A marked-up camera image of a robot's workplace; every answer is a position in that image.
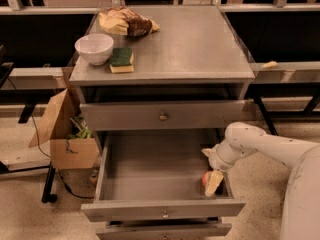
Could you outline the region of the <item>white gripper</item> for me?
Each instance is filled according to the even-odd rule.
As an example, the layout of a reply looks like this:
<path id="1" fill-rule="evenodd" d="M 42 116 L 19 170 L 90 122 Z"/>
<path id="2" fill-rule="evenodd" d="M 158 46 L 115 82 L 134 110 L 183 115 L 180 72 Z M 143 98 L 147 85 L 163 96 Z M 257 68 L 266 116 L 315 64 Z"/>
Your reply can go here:
<path id="1" fill-rule="evenodd" d="M 211 177 L 205 186 L 205 195 L 210 197 L 216 192 L 224 178 L 220 171 L 226 172 L 234 166 L 235 162 L 240 159 L 240 150 L 223 140 L 212 149 L 203 148 L 201 152 L 208 157 L 209 165 L 214 169 L 211 171 Z"/>

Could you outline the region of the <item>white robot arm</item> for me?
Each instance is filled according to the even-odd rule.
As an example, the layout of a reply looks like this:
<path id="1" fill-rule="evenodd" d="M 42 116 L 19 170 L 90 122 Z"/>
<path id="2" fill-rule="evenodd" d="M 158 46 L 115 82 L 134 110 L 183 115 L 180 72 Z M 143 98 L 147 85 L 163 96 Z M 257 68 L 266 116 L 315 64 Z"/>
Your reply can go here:
<path id="1" fill-rule="evenodd" d="M 242 122 L 227 126 L 224 140 L 202 153 L 214 171 L 260 152 L 291 169 L 283 204 L 280 240 L 320 240 L 320 144 L 270 135 Z"/>

